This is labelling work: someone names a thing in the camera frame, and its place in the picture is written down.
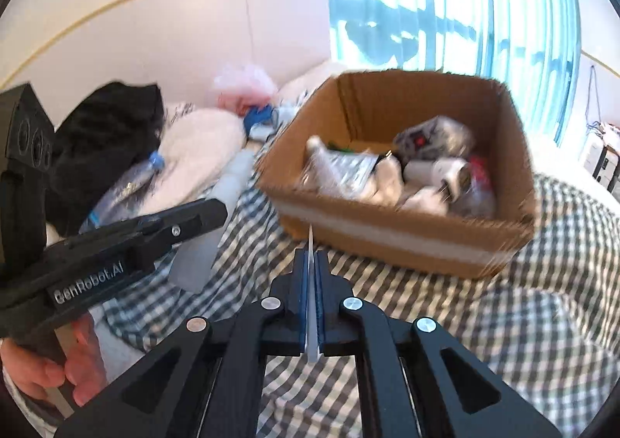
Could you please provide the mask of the left hand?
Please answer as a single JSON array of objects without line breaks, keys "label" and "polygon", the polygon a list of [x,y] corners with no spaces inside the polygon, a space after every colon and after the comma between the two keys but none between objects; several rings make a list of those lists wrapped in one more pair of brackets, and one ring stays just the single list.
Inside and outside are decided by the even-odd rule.
[{"label": "left hand", "polygon": [[59,388],[68,381],[74,386],[72,397],[79,407],[107,386],[104,361],[93,317],[86,313],[71,324],[75,337],[64,364],[57,364],[7,338],[1,347],[1,360],[17,388],[35,400],[47,401],[45,390]]}]

